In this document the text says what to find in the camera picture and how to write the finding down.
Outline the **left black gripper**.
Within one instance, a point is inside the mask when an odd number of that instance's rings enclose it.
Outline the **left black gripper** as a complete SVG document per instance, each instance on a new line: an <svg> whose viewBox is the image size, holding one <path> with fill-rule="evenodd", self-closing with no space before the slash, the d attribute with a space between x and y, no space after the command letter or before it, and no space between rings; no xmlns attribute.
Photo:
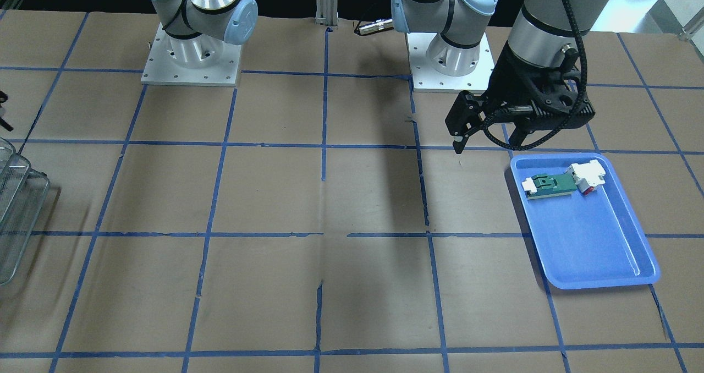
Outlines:
<svg viewBox="0 0 704 373"><path fill-rule="evenodd" d="M497 123L513 123L509 137L511 148L521 148L525 138L538 130L553 130L568 117L574 105L580 110L566 123L565 128L580 128L595 117L596 111L587 95L578 98L568 81L582 87L581 73L576 67L578 50L569 48L566 57L555 69L543 69L528 64L504 48L498 57L486 90L486 98L470 91L461 91L455 98L447 117L448 133L453 137L453 149L461 154L469 137L488 128L486 117Z"/></svg>

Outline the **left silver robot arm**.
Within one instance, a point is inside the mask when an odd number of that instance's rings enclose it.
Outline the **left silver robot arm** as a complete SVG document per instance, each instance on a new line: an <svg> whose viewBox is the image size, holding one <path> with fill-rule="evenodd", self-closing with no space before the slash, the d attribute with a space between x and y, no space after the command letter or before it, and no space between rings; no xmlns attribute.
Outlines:
<svg viewBox="0 0 704 373"><path fill-rule="evenodd" d="M586 92L584 37L609 0L525 0L480 95L459 92L445 124L460 154L483 132L513 151L530 150L595 117ZM429 60L448 76L467 75L498 0L390 0L399 32L433 33Z"/></svg>

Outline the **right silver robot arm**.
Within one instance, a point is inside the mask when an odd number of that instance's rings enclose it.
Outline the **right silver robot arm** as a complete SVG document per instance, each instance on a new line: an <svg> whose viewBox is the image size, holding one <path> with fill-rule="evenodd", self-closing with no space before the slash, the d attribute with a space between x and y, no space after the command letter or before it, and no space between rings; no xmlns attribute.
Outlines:
<svg viewBox="0 0 704 373"><path fill-rule="evenodd" d="M242 46L259 16L256 0L151 0L167 35L169 59L197 69L214 62L225 47Z"/></svg>

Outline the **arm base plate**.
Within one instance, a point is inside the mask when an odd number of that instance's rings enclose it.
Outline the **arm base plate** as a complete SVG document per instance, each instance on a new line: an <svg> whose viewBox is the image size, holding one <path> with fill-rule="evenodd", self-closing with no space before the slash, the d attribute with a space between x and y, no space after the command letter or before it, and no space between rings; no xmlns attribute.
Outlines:
<svg viewBox="0 0 704 373"><path fill-rule="evenodd" d="M146 85L236 87L240 45L200 35L180 40L158 26L141 83Z"/></svg>
<svg viewBox="0 0 704 373"><path fill-rule="evenodd" d="M494 68L486 35L477 46L450 46L438 33L407 33L413 88L419 92L485 92Z"/></svg>

